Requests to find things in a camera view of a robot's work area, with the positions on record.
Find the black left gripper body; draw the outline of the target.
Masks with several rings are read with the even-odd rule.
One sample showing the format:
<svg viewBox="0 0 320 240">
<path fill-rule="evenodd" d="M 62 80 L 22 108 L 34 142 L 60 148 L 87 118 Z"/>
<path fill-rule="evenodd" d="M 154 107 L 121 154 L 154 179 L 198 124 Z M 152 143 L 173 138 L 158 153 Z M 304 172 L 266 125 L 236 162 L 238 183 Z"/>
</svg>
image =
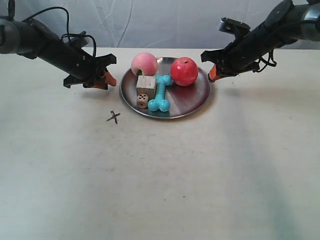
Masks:
<svg viewBox="0 0 320 240">
<path fill-rule="evenodd" d="M 94 80 L 105 80 L 107 67 L 117 63 L 117 57 L 107 54 L 98 57 L 83 57 L 75 65 L 75 69 L 63 80 L 63 86 L 70 88 L 73 85 L 82 85 L 87 88 L 88 83 Z"/>
</svg>

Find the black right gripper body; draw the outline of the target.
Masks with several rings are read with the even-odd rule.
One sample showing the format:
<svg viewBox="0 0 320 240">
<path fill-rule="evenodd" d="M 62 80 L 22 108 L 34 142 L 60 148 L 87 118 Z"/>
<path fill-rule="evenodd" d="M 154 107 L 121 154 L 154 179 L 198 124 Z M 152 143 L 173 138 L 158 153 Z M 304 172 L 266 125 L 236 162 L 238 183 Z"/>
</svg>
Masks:
<svg viewBox="0 0 320 240">
<path fill-rule="evenodd" d="M 202 62 L 214 63 L 216 75 L 239 75 L 260 70 L 259 54 L 242 43 L 230 43 L 224 49 L 205 50 L 200 58 Z"/>
</svg>

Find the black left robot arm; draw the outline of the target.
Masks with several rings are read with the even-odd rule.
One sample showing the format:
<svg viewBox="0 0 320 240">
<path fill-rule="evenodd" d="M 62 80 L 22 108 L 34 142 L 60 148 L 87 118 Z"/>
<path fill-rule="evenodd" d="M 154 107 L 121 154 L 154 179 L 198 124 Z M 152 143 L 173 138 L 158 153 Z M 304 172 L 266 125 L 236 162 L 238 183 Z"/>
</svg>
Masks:
<svg viewBox="0 0 320 240">
<path fill-rule="evenodd" d="M 26 22 L 15 21 L 9 17 L 0 19 L 0 52 L 17 54 L 34 60 L 40 58 L 69 75 L 63 80 L 63 86 L 82 85 L 84 88 L 107 90 L 117 85 L 116 79 L 107 67 L 116 64 L 113 54 L 97 56 L 82 48 L 87 44 L 89 35 L 81 33 L 65 34 L 70 42 L 52 32 L 40 21 L 32 18 Z"/>
</svg>

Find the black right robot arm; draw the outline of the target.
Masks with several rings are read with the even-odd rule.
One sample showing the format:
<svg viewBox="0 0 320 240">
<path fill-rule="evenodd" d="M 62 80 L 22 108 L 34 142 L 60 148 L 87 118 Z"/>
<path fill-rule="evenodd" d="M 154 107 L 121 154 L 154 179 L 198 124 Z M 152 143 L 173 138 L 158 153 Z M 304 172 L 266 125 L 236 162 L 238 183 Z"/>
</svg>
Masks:
<svg viewBox="0 0 320 240">
<path fill-rule="evenodd" d="M 246 72 L 260 73 L 265 67 L 276 67 L 274 50 L 298 40 L 319 42 L 320 2 L 309 0 L 295 5 L 291 0 L 281 1 L 255 29 L 231 18 L 221 18 L 219 31 L 234 35 L 234 41 L 225 48 L 205 50 L 202 62 L 213 63 L 208 80 L 235 77 Z"/>
</svg>

